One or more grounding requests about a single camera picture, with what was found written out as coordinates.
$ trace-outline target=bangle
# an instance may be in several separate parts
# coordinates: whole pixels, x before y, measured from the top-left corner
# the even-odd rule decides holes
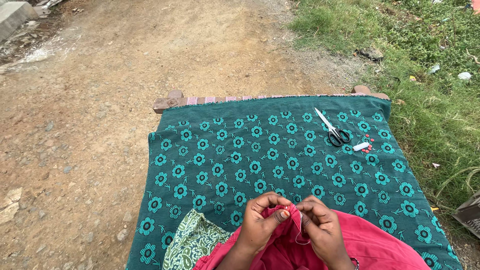
[[[359,261],[358,261],[357,259],[355,259],[355,258],[350,258],[350,260],[355,261],[355,263],[356,263],[356,265],[355,265],[355,270],[359,270],[359,268],[360,268],[360,263],[359,263]]]

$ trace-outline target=dirt road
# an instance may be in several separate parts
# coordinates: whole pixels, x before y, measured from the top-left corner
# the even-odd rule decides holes
[[[72,16],[73,7],[85,11]],[[46,59],[0,75],[0,199],[22,188],[18,212],[0,224],[0,268],[123,269],[147,134],[160,120],[152,102],[173,87],[185,96],[256,96],[352,84],[360,61],[290,49],[296,37],[283,26],[293,8],[289,1],[65,3]],[[129,235],[119,241],[124,228]]]

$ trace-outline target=hand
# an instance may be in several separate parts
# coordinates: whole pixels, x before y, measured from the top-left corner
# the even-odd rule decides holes
[[[311,195],[298,203],[297,208],[303,213],[302,226],[310,237],[315,254],[328,269],[355,269],[345,249],[336,213]]]
[[[268,218],[261,215],[270,205],[289,206],[291,202],[275,192],[267,192],[253,200],[249,200],[245,209],[245,217],[236,245],[254,256],[265,248],[275,228],[290,217],[287,210],[279,209]]]

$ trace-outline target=fabric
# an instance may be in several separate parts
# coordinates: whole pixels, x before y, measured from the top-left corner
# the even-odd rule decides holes
[[[205,215],[190,210],[183,218],[163,260],[163,270],[190,270],[198,259],[209,255],[217,243],[225,243],[232,233],[224,231],[205,218]]]
[[[283,206],[266,208],[264,218]],[[308,243],[300,239],[301,214],[295,205],[289,208],[290,218],[273,232],[265,248],[252,261],[250,270],[326,270]],[[407,244],[392,237],[359,217],[336,211],[344,237],[345,248],[350,257],[356,258],[363,269],[428,270],[423,259]],[[193,270],[211,270],[217,267],[235,244],[241,227],[225,244],[218,243],[212,254],[200,258]]]
[[[332,146],[314,107],[351,142]],[[369,96],[288,97],[165,110],[148,136],[149,168],[130,270],[158,269],[195,209],[227,232],[249,198],[313,194],[413,247],[432,270],[461,269],[388,127],[390,102]],[[373,139],[369,153],[353,146]]]

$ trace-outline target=scissors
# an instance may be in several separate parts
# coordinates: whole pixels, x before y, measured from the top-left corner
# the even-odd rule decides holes
[[[318,116],[320,116],[322,121],[325,123],[325,126],[328,127],[328,138],[334,146],[342,146],[344,143],[350,142],[350,134],[339,128],[333,127],[317,108],[314,109],[317,112]]]

